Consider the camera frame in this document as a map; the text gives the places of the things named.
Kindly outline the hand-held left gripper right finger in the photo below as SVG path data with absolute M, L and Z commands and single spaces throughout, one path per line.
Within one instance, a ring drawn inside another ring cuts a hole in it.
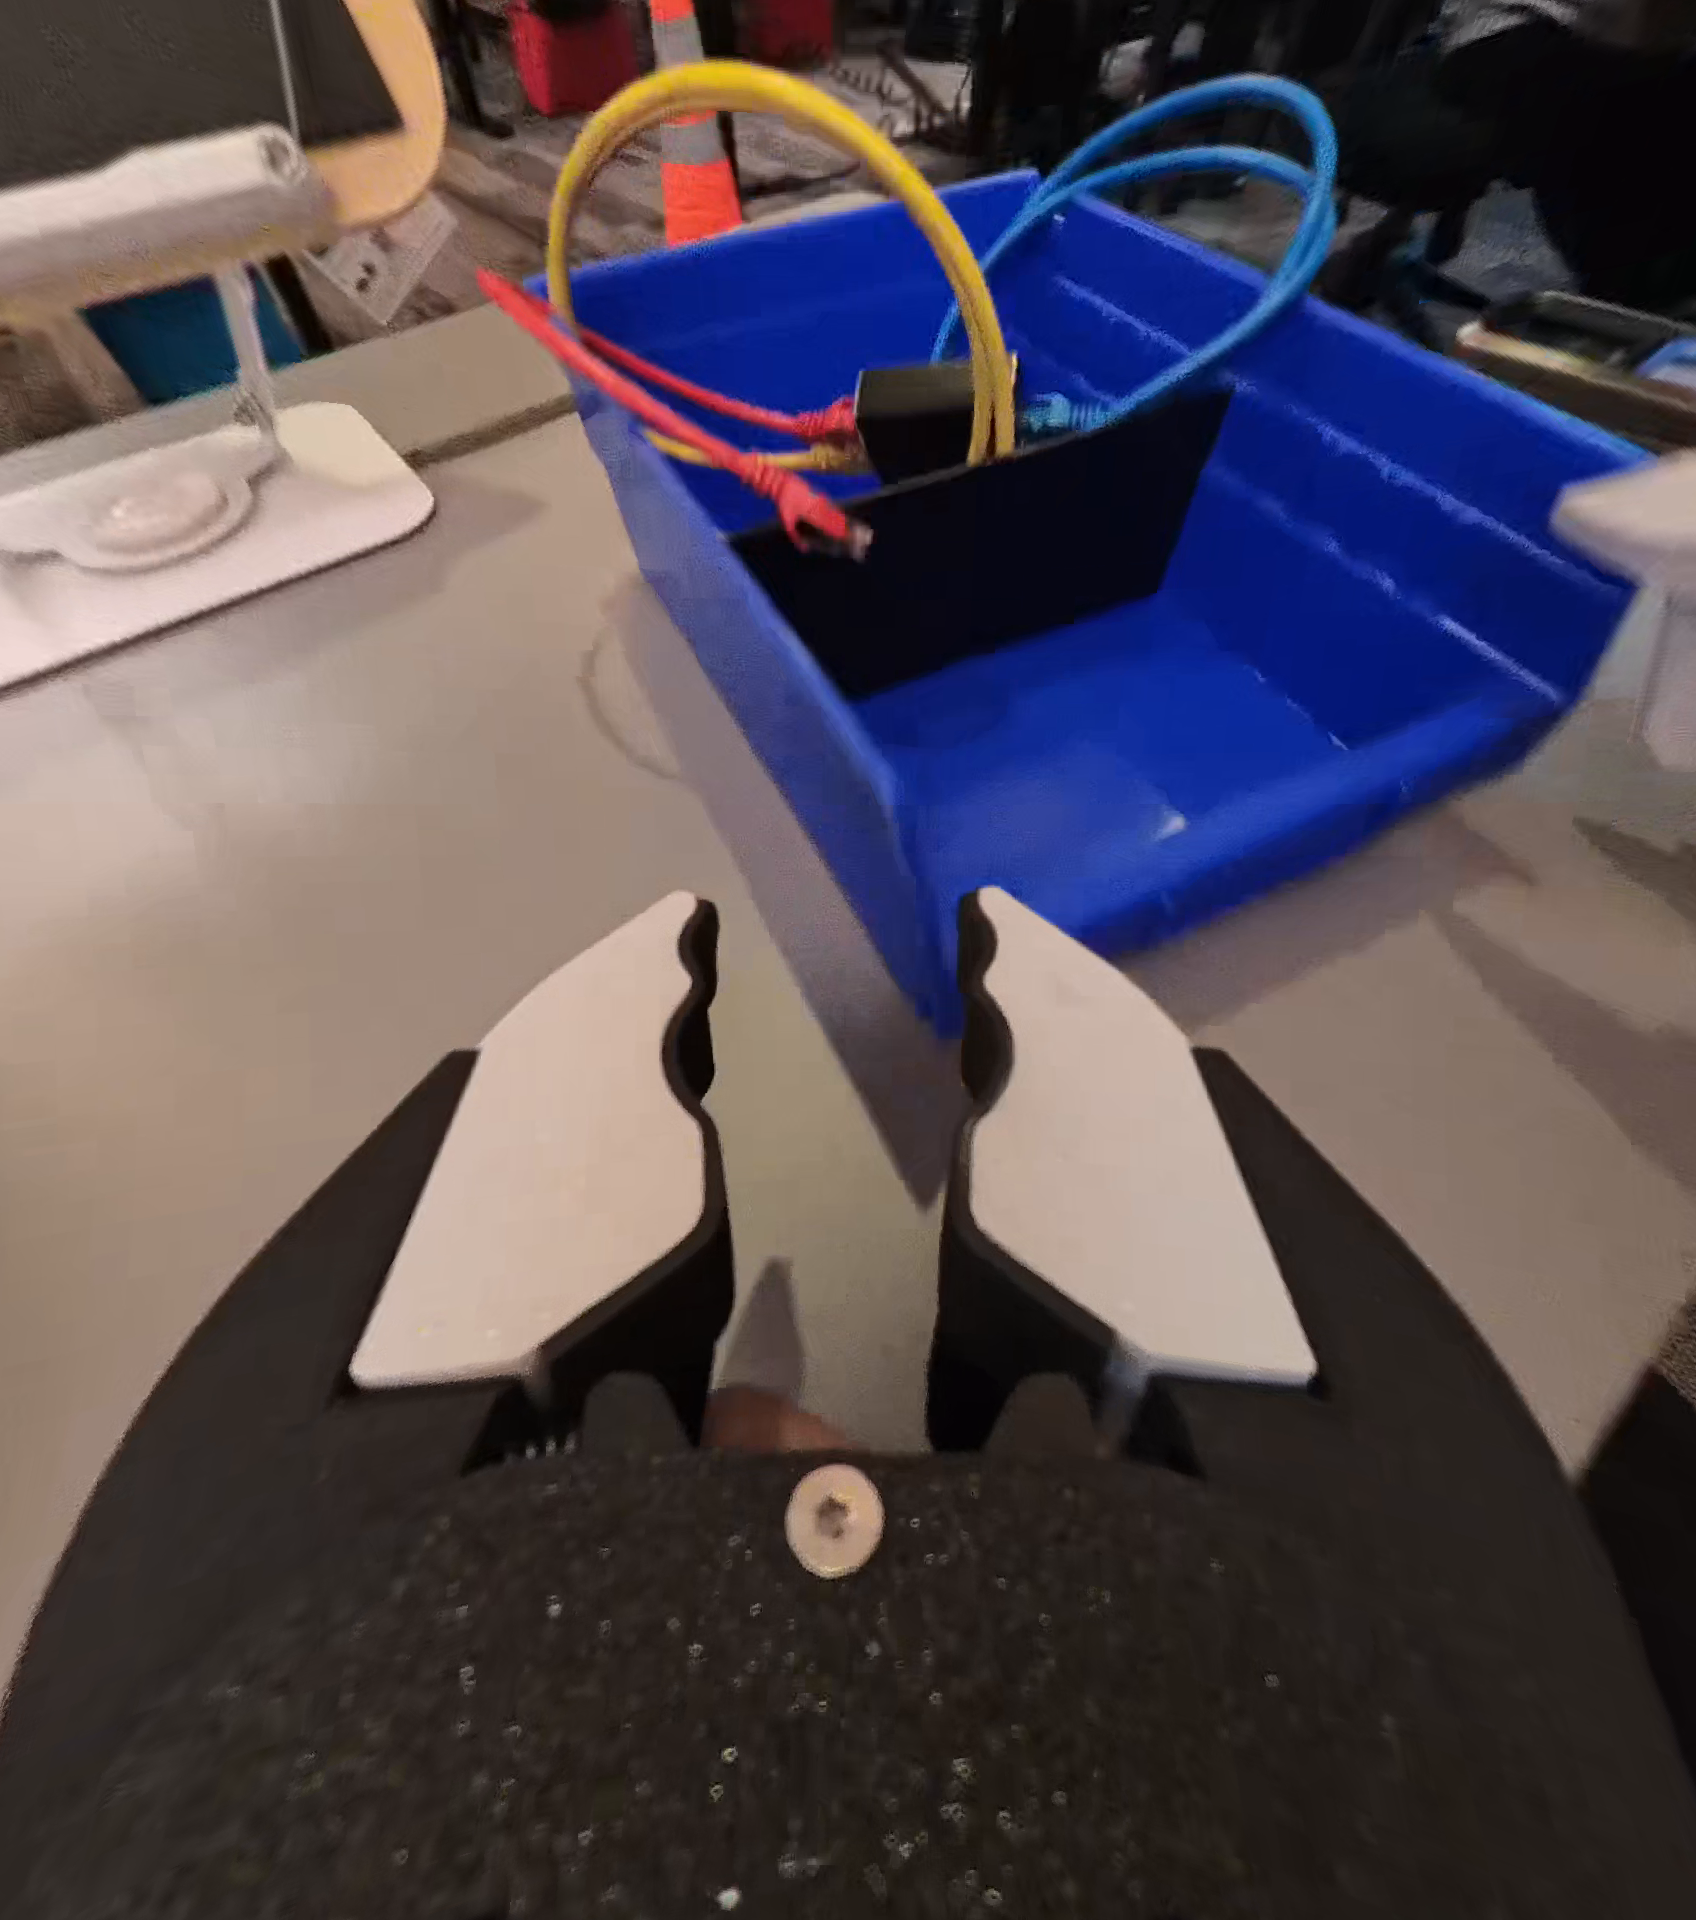
M 931 1447 L 1062 1387 L 1089 1447 L 1317 1408 L 1317 1356 L 1187 1033 L 997 883 L 955 914 L 965 1109 L 942 1193 Z

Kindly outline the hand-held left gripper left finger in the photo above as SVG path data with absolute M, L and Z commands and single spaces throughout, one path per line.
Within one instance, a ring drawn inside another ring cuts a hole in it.
M 618 1374 L 700 1412 L 735 1305 L 710 1010 L 719 914 L 671 891 L 479 1040 L 347 1381 L 513 1381 L 577 1412 Z

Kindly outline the blue plastic bin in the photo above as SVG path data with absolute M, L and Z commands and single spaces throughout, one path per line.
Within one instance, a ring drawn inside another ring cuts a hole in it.
M 573 384 L 640 576 L 942 1033 L 968 893 L 1155 946 L 1515 765 L 1627 612 L 1551 518 L 1641 449 L 1315 299 L 1171 397 L 1215 386 L 1151 595 L 849 700 L 729 545 L 769 505 Z

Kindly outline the black ethernet splitter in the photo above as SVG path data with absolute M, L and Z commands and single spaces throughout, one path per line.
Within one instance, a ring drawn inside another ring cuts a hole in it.
M 853 390 L 866 466 L 895 488 L 973 464 L 977 371 L 965 357 L 870 365 Z

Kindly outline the metal tray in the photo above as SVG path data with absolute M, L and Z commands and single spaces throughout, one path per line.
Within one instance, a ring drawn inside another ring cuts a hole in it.
M 1561 291 L 1466 319 L 1467 368 L 1653 454 L 1696 449 L 1696 323 Z

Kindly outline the black bin divider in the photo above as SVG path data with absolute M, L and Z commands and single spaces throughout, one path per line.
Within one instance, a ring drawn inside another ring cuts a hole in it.
M 849 702 L 1040 639 L 1162 588 L 1232 393 L 1213 386 L 1005 460 L 849 504 L 864 558 L 762 525 L 727 544 Z

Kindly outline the white tablet stand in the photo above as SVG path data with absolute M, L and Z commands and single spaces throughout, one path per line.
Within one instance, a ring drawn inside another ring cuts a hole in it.
M 417 531 L 436 500 L 344 402 L 281 402 L 249 241 L 317 234 L 329 192 L 280 123 L 0 187 L 0 299 L 205 248 L 235 350 L 228 413 L 0 490 L 0 693 Z

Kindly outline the blue bag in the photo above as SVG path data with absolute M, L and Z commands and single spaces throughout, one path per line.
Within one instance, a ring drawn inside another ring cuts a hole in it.
M 237 376 L 212 278 L 94 301 L 81 308 L 81 319 L 145 405 L 212 393 Z

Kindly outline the printed paper sign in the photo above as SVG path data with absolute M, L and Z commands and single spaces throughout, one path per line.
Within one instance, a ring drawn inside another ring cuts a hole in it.
M 347 231 L 301 255 L 335 295 L 378 328 L 387 328 L 426 280 L 455 231 L 452 208 L 426 194 L 400 216 Z

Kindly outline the orange traffic cone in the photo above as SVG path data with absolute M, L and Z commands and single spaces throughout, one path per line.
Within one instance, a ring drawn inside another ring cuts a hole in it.
M 731 1 L 647 1 L 654 72 L 738 54 Z M 742 222 L 733 117 L 693 108 L 657 130 L 663 235 L 670 248 L 719 238 Z

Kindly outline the red storage box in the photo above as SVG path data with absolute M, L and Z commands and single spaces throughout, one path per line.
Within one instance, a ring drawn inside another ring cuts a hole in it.
M 620 1 L 508 1 L 504 11 L 524 104 L 541 117 L 589 114 L 640 76 Z

